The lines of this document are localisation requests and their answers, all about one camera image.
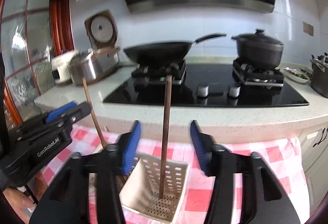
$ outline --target plate of food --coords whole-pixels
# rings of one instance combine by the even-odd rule
[[[297,83],[305,84],[310,80],[310,78],[305,73],[289,67],[286,67],[281,70],[281,73]]]

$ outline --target black glass cooktop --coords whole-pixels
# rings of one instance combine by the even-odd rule
[[[237,81],[232,65],[190,64],[186,65],[186,79],[181,86],[172,86],[173,107],[293,107],[309,103],[288,83],[282,88],[241,85],[237,99],[228,96],[228,86]],[[207,98],[197,97],[199,85],[209,86]],[[164,105],[165,86],[147,86],[135,89],[132,78],[104,99],[104,103],[134,105]]]

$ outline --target wall outlet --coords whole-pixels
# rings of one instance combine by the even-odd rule
[[[306,22],[303,22],[303,32],[314,36],[314,27]]]

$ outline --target chopstick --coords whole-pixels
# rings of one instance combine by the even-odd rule
[[[163,199],[163,194],[164,194],[167,143],[168,143],[168,140],[169,140],[171,91],[172,91],[172,76],[168,75],[168,76],[166,76],[166,84],[165,84],[165,102],[164,102],[164,118],[163,118],[161,172],[160,172],[160,180],[159,180],[159,198],[160,199]]]
[[[87,81],[85,78],[82,79],[83,81],[83,88],[84,88],[84,92],[85,92],[85,96],[87,97],[87,102],[90,104],[91,106],[91,116],[92,116],[92,120],[93,120],[93,123],[95,124],[95,127],[96,127],[96,130],[98,132],[98,135],[99,135],[99,138],[100,138],[100,142],[101,142],[101,145],[102,147],[105,149],[106,146],[108,145],[108,143],[106,142],[103,134],[102,134],[102,131],[100,129],[100,126],[99,126],[99,123],[98,123],[98,120],[97,120],[97,117],[96,117],[96,114],[93,110],[93,106],[92,106],[92,103],[91,103],[91,98],[90,98],[90,94],[89,94],[89,91],[88,91],[88,86],[87,86]]]

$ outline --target tablecloth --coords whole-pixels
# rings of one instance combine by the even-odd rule
[[[100,144],[95,129],[74,125],[71,133],[73,142],[60,152],[44,169],[43,176],[50,183],[72,152],[78,151],[82,155],[91,154]],[[113,143],[118,134],[104,132],[108,142]],[[281,185],[288,194],[301,223],[305,223],[310,216],[309,193],[301,162],[301,146],[298,138],[247,143],[224,144],[234,153],[250,155],[256,151],[261,153],[273,170]],[[138,152],[160,157],[161,142],[141,139]],[[200,170],[196,153],[191,144],[168,143],[167,158],[184,161],[190,164],[186,193],[176,224],[201,224],[204,222],[206,211],[212,195],[214,177],[206,177]],[[95,194],[90,190],[90,221],[97,223]],[[242,176],[235,174],[234,203],[232,224],[239,223],[242,202]],[[160,222],[137,215],[123,209],[127,224],[158,224]]]

